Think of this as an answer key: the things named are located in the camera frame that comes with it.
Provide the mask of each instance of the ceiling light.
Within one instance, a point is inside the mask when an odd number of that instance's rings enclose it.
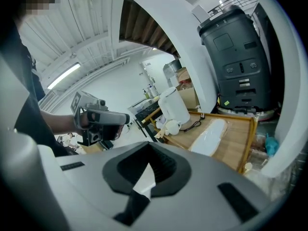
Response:
[[[68,76],[69,74],[71,74],[72,72],[74,72],[76,69],[78,69],[80,67],[79,63],[74,64],[73,66],[71,66],[69,69],[67,69],[63,74],[61,74],[59,77],[57,77],[48,87],[47,89],[52,89],[55,87],[55,85],[57,85],[61,80],[63,80],[66,76]]]

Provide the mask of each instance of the kettle lid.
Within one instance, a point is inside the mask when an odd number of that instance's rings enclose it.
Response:
[[[170,94],[174,93],[176,90],[177,89],[175,87],[170,87],[167,90],[165,90],[162,94],[160,94],[160,98],[167,97]]]

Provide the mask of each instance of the wooden tray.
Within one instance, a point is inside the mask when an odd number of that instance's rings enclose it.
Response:
[[[190,112],[190,114],[190,123],[193,123],[199,120],[201,113]],[[165,135],[164,138],[171,142],[170,144],[188,150],[195,139],[205,131],[211,120],[218,118],[224,119],[228,123],[228,127],[212,157],[243,173],[250,145],[257,128],[257,123],[252,117],[205,114],[205,119],[201,121],[201,126],[187,132],[180,131],[178,135]]]

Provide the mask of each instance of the white container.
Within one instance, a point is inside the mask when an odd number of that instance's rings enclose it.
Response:
[[[151,85],[149,85],[149,86],[150,86],[150,91],[151,91],[152,96],[156,97],[158,95],[156,88],[154,86],[151,86]]]
[[[154,96],[151,93],[150,85],[147,87],[147,90],[148,90],[148,94],[149,94],[150,98],[153,98]]]
[[[175,87],[170,87],[160,94],[158,105],[167,120],[180,121],[183,125],[190,119],[184,101]]]

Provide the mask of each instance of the handheld gimbal camera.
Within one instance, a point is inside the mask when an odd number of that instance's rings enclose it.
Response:
[[[108,111],[105,100],[98,99],[84,91],[77,91],[71,110],[74,114],[74,123],[78,129],[82,130],[83,142],[78,142],[86,146],[99,141],[115,140],[121,125],[129,123],[129,115],[124,113]],[[87,112],[89,126],[81,126],[81,114]]]

